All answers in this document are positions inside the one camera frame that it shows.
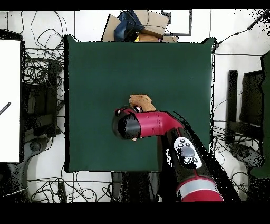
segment green mat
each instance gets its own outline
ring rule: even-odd
[[[69,172],[158,171],[156,137],[124,141],[112,132],[114,110],[128,105],[131,94],[147,94],[157,110],[181,114],[209,148],[214,39],[200,44],[65,38]]]
[[[256,178],[270,178],[270,51],[261,57],[262,71],[264,71],[263,91],[263,156],[264,164],[251,170],[251,175]]]

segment whiteboard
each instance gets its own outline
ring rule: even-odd
[[[0,40],[0,162],[19,162],[20,52],[20,41]]]

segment floor tile grout line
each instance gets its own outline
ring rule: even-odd
[[[212,22],[212,9],[210,9],[210,30],[209,30],[209,37],[211,37],[211,22]]]
[[[33,183],[33,182],[55,182],[57,183],[58,181],[53,181],[53,180],[28,180],[28,183]],[[111,183],[111,181],[74,181],[74,182],[80,182],[80,183]]]
[[[76,37],[76,11],[74,11],[74,36]]]
[[[261,57],[263,54],[221,54],[215,53],[215,55],[228,55],[228,56],[251,56],[251,57]]]
[[[6,13],[6,29],[8,30],[8,12]]]

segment brown cardboard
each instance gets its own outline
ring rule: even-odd
[[[114,30],[120,24],[120,20],[114,15],[110,14],[107,20],[107,24],[102,36],[102,42],[111,42],[114,41]]]
[[[162,38],[167,28],[169,18],[147,10],[133,10],[143,26],[146,26],[140,33]]]
[[[177,36],[164,36],[162,41],[166,43],[176,43],[178,41],[178,37]]]
[[[158,42],[158,38],[155,36],[139,33],[138,37],[139,37],[138,42]]]

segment gray button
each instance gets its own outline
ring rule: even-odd
[[[189,163],[190,162],[190,159],[189,158],[184,158],[184,162],[185,163]]]
[[[194,163],[198,163],[198,160],[197,160],[196,158],[192,158],[192,161],[193,161]]]
[[[193,148],[183,147],[181,150],[181,155],[183,157],[193,157],[193,156],[195,156],[195,152],[194,152]]]

